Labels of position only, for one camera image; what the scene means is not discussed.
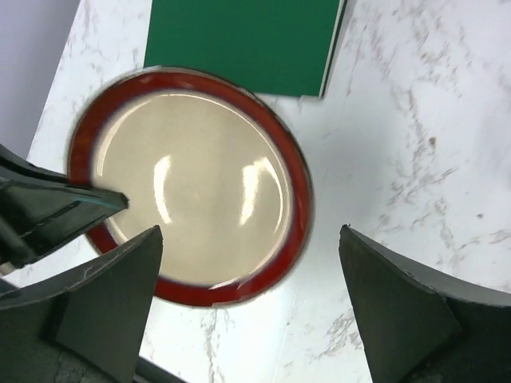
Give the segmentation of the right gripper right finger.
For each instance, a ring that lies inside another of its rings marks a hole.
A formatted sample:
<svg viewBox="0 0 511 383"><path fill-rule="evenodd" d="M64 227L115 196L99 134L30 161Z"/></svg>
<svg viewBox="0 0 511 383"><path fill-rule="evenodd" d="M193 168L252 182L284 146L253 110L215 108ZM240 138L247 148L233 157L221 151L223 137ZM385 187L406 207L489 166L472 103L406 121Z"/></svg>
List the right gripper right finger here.
<svg viewBox="0 0 511 383"><path fill-rule="evenodd" d="M339 257L374 382L508 382L510 295L408 259L347 225Z"/></svg>

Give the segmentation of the green board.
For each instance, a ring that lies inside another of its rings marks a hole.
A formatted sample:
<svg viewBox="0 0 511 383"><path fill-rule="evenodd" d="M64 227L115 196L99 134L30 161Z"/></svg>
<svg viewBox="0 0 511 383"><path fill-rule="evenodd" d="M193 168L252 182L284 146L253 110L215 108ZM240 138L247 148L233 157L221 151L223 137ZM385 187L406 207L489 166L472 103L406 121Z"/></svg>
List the green board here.
<svg viewBox="0 0 511 383"><path fill-rule="evenodd" d="M253 93L323 97L346 2L160 0L145 60L211 73Z"/></svg>

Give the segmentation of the dark red plate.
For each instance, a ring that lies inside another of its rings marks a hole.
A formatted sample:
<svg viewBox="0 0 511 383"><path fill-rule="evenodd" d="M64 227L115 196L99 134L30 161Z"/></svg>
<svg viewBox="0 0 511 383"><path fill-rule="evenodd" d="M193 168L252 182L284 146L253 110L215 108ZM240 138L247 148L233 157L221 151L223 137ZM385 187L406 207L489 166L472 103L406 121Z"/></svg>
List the dark red plate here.
<svg viewBox="0 0 511 383"><path fill-rule="evenodd" d="M128 198L88 232L98 253L161 229L155 295L168 302L253 299L310 237L314 192L295 137L254 94L207 73L152 67L106 85L76 119L67 170Z"/></svg>

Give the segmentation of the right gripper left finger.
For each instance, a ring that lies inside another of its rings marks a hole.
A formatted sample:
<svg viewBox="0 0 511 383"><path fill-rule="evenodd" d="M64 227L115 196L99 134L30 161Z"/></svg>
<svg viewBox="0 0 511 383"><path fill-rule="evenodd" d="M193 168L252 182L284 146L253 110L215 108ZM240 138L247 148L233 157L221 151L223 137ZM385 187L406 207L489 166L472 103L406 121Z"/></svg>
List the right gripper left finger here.
<svg viewBox="0 0 511 383"><path fill-rule="evenodd" d="M2 282L1 380L132 381L162 251L153 227L42 282Z"/></svg>

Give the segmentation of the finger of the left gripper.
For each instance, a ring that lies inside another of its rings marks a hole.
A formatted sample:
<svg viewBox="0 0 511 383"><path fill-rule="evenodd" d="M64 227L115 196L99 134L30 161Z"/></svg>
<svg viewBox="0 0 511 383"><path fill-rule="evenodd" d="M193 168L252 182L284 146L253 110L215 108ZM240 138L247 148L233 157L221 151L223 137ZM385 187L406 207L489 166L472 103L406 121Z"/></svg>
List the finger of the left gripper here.
<svg viewBox="0 0 511 383"><path fill-rule="evenodd" d="M2 178L1 268L34 264L128 206L128 198L117 191Z"/></svg>
<svg viewBox="0 0 511 383"><path fill-rule="evenodd" d="M36 188L74 188L69 179L57 172L37 167L1 146L1 187L28 185Z"/></svg>

